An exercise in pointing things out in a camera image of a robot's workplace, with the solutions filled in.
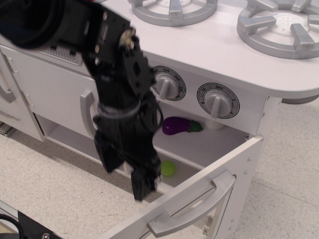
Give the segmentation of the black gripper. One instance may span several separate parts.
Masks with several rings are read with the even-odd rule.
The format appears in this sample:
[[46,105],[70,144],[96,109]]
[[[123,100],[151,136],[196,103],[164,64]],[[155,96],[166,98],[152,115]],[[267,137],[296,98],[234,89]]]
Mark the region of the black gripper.
[[160,109],[138,113],[104,112],[94,117],[95,147],[104,169],[111,173],[124,162],[132,166],[134,199],[142,201],[161,181],[161,161],[153,146],[154,134],[163,123]]

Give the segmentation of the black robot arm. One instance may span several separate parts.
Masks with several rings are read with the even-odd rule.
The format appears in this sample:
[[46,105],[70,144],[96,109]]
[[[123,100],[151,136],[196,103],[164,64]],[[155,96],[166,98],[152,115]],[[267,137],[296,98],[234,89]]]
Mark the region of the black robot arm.
[[23,49],[61,46],[78,52],[96,83],[94,142],[106,171],[133,167],[134,198],[157,188],[153,136],[163,123],[151,92],[155,76],[130,22],[90,0],[3,0],[0,33]]

